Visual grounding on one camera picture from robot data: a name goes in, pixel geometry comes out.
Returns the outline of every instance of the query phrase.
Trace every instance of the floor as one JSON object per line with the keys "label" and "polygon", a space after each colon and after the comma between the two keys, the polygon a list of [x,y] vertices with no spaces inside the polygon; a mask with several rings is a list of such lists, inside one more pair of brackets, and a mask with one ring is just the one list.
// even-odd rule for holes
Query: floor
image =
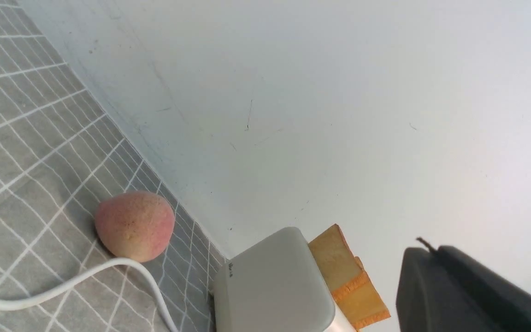
{"label": "floor", "polygon": [[[59,285],[111,256],[100,201],[157,193],[176,225],[145,266],[183,332],[215,330],[209,286],[224,259],[15,0],[0,0],[0,298]],[[38,307],[0,312],[0,332],[167,331],[145,282],[111,268]]]}

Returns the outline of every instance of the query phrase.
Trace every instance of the wire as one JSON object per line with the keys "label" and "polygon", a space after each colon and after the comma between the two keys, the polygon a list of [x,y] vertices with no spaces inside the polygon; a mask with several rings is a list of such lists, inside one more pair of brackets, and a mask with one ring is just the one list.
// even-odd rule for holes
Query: wire
{"label": "wire", "polygon": [[38,294],[37,296],[32,296],[32,297],[24,298],[21,300],[1,300],[0,299],[0,311],[21,310],[21,309],[26,309],[26,308],[41,304],[44,301],[48,301],[53,297],[57,297],[63,294],[64,292],[71,290],[75,285],[93,276],[94,274],[100,271],[103,271],[107,269],[108,267],[113,267],[115,265],[127,265],[129,267],[134,268],[135,270],[138,270],[145,277],[146,281],[151,286],[151,290],[153,290],[153,295],[157,303],[159,313],[161,317],[163,318],[165,324],[167,324],[169,331],[178,332],[177,328],[175,328],[175,323],[173,323],[173,319],[171,318],[171,315],[169,314],[169,311],[167,310],[165,301],[163,300],[163,297],[161,296],[161,290],[159,289],[159,286],[157,286],[157,282],[153,279],[153,276],[151,275],[149,270],[147,270],[141,263],[133,261],[132,259],[129,259],[129,258],[112,258],[103,264],[100,264],[96,267],[92,267],[91,269],[81,273],[80,275],[76,275],[75,277],[69,279],[68,281],[65,281],[65,283],[60,284],[59,286],[56,286],[55,288],[52,288],[50,290],[47,290],[46,292],[42,292]]}

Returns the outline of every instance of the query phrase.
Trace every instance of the white device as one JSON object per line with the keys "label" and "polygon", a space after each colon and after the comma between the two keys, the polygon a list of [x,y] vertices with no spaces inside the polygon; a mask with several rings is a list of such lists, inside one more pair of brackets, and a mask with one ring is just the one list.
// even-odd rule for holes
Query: white device
{"label": "white device", "polygon": [[286,227],[228,261],[213,282],[218,332],[354,332],[301,231]]}

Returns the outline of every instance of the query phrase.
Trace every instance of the black object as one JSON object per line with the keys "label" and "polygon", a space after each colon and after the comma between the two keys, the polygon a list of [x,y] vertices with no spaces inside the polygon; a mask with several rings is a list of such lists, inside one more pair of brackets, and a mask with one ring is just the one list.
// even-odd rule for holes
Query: black object
{"label": "black object", "polygon": [[531,295],[452,246],[407,248],[401,332],[531,332]]}

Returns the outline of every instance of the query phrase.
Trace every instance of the peach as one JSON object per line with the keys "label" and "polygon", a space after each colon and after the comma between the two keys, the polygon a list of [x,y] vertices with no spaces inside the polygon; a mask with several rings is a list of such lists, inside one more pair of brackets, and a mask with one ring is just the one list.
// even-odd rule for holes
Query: peach
{"label": "peach", "polygon": [[169,243],[175,216],[169,203],[147,191],[131,191],[101,202],[95,229],[101,242],[117,257],[147,262]]}

